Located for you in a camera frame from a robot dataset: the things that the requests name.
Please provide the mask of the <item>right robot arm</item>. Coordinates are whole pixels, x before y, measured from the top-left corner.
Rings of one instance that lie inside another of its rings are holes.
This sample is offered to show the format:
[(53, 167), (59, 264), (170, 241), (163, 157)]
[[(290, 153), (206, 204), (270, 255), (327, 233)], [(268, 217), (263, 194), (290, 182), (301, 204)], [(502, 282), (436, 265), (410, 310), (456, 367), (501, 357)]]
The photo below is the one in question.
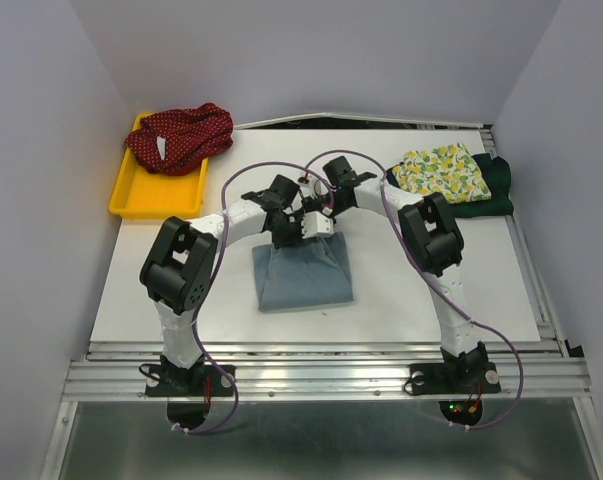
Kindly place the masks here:
[(341, 155), (323, 166), (327, 185), (299, 179), (304, 215), (318, 211), (335, 219), (351, 208), (378, 213), (390, 221), (410, 265), (428, 286), (441, 334), (442, 361), (410, 366), (412, 393), (465, 392), (486, 388), (496, 373), (480, 327), (465, 312), (461, 261), (464, 239), (440, 193), (405, 192), (371, 172), (358, 174)]

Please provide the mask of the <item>light blue denim skirt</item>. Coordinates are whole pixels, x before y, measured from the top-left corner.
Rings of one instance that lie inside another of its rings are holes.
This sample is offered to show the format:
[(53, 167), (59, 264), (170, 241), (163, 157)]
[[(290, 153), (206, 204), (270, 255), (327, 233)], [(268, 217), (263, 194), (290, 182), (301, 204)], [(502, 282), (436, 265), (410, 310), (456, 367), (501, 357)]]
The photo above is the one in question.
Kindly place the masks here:
[(279, 312), (354, 300), (347, 243), (341, 232), (292, 247), (252, 249), (258, 309)]

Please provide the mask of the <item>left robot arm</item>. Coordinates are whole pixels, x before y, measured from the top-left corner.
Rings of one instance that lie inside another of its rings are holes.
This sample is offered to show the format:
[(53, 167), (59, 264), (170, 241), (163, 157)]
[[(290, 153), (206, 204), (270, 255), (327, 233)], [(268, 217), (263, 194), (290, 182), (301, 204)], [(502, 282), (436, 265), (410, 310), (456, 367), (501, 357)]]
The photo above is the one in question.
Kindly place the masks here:
[(142, 370), (156, 388), (185, 395), (203, 391), (205, 355), (195, 341), (193, 324), (225, 248), (264, 231), (299, 239), (301, 216), (288, 212), (299, 192), (297, 182), (278, 175), (269, 188), (245, 193), (219, 213), (163, 222), (140, 272), (162, 328), (160, 363)]

